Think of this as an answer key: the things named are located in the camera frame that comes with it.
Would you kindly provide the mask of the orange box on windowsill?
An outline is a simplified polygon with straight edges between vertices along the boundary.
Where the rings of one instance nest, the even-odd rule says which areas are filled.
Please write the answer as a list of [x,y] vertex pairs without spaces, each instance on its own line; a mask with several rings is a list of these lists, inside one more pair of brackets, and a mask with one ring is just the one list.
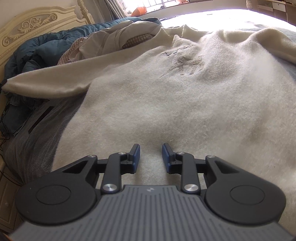
[[147,13],[147,8],[145,6],[137,7],[131,14],[131,16],[142,16]]

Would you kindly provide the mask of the grey curtain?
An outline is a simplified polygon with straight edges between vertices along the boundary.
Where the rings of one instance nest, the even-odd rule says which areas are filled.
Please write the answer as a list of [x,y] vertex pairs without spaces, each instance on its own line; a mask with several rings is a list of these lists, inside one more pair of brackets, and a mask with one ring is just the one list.
[[113,21],[127,17],[119,1],[116,0],[96,0],[99,14],[105,21]]

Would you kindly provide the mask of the blue quilted duvet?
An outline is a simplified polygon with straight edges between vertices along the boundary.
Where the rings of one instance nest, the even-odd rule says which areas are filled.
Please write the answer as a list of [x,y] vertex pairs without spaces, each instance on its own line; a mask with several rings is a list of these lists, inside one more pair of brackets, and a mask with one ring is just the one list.
[[[144,19],[161,24],[157,18]],[[91,33],[111,28],[122,21],[144,21],[137,17],[128,17],[111,22],[83,25],[57,33],[47,33],[25,41],[10,56],[4,66],[3,81],[19,74],[57,65],[60,57],[71,47],[75,40],[88,37]]]

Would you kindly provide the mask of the white side cabinet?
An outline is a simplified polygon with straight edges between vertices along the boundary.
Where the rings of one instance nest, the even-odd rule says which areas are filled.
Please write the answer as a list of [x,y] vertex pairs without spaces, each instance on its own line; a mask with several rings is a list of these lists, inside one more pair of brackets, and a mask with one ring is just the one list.
[[255,1],[257,11],[295,25],[295,1]]

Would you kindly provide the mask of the cream carved headboard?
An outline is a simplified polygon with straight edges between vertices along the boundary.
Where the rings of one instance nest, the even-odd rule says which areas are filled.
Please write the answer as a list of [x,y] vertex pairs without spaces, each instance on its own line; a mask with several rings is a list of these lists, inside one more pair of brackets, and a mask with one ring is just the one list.
[[25,11],[1,29],[1,72],[13,52],[25,41],[46,33],[94,24],[84,1],[77,1],[82,18],[75,14],[75,6],[49,6]]

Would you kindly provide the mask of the beige crumpled garment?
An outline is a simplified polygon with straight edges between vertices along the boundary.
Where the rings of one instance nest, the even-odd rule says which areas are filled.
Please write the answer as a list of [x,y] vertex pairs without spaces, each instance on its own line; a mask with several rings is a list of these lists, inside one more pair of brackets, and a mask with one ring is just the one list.
[[123,50],[122,46],[132,37],[152,34],[156,35],[162,25],[151,21],[122,21],[103,30],[91,33],[85,42],[70,55],[71,62],[106,55]]

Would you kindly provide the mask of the cream fleece sweater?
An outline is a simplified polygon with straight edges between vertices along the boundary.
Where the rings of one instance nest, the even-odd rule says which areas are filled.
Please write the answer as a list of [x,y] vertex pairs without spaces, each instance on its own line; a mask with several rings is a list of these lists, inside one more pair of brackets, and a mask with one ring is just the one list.
[[20,74],[4,91],[85,94],[60,138],[53,169],[138,143],[134,182],[163,183],[161,146],[215,155],[278,185],[295,217],[295,42],[275,29],[160,29],[135,47]]

